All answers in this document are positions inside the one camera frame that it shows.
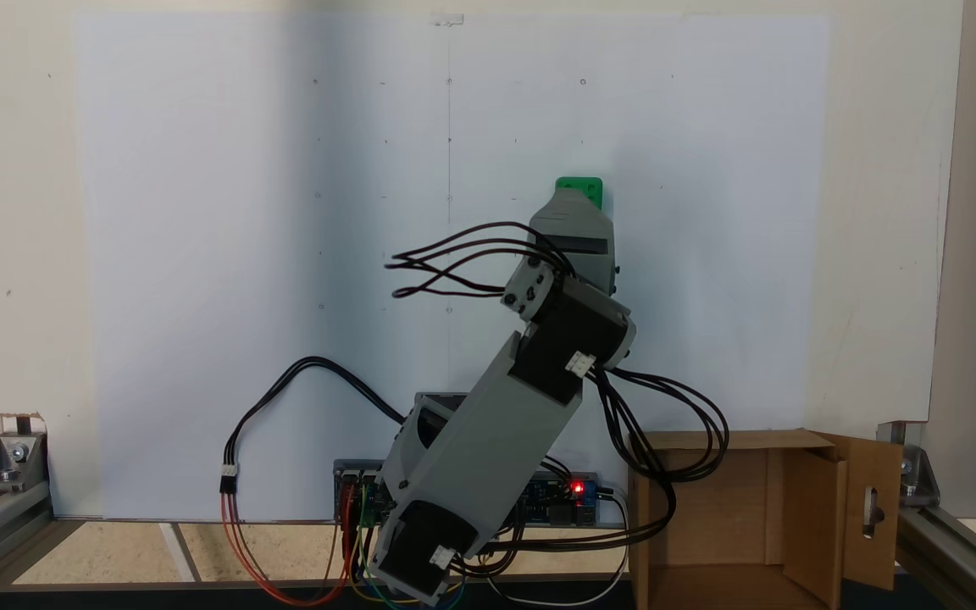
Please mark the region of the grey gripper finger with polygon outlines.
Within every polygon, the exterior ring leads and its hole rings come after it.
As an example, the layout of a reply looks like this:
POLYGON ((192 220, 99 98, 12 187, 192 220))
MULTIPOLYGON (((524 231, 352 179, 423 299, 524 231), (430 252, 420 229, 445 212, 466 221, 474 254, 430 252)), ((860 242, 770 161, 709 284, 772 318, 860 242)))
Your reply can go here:
POLYGON ((612 238, 613 223, 581 190, 557 188, 531 217, 530 228, 544 236, 612 238))

